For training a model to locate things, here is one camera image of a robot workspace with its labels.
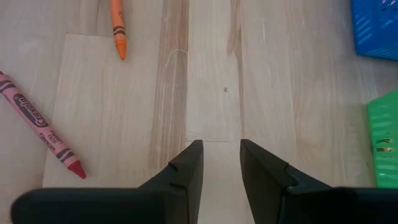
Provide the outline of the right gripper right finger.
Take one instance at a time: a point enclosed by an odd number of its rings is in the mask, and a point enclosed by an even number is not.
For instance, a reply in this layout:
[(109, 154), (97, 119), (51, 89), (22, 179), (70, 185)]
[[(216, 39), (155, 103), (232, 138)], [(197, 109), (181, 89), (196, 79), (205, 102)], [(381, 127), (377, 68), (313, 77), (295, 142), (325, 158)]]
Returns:
[(279, 224), (284, 190), (297, 185), (285, 171), (289, 164), (248, 139), (241, 140), (240, 163), (255, 224)]

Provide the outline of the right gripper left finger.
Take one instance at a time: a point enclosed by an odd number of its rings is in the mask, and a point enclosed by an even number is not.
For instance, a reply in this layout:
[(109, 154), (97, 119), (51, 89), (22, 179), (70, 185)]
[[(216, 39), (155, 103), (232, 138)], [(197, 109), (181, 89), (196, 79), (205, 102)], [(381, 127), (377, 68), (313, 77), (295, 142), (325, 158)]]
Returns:
[(150, 193), (144, 224), (197, 224), (203, 187), (203, 141), (195, 140), (139, 186)]

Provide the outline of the red crayon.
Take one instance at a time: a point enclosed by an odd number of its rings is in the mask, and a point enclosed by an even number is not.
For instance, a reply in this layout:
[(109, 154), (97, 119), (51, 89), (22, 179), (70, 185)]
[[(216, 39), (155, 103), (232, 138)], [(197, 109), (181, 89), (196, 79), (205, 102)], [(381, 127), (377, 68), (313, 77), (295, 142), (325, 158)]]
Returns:
[(86, 173), (82, 168), (79, 158), (60, 139), (51, 125), (35, 109), (33, 104), (15, 86), (11, 79), (1, 71), (0, 94), (5, 97), (24, 121), (34, 130), (40, 140), (68, 170), (82, 179), (86, 178)]

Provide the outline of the green plastic basket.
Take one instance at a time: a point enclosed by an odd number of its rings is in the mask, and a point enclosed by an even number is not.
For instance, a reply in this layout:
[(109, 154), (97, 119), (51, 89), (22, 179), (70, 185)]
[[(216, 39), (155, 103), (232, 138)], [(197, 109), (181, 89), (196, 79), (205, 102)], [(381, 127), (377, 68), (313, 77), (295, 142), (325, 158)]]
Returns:
[(368, 103), (376, 184), (398, 189), (398, 88)]

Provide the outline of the orange crayon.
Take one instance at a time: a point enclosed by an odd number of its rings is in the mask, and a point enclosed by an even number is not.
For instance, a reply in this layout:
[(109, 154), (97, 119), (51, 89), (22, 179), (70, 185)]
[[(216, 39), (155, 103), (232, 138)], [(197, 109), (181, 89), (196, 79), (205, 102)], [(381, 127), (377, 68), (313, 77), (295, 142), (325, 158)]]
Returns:
[(126, 58), (127, 40), (122, 11), (122, 0), (109, 0), (114, 42), (121, 60)]

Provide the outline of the blue plastic basket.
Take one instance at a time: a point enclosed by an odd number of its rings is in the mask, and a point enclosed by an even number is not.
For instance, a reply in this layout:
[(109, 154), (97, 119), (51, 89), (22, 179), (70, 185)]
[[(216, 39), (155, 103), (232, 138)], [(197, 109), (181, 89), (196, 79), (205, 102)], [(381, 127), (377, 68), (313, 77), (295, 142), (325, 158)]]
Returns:
[(398, 61), (398, 0), (351, 0), (358, 55)]

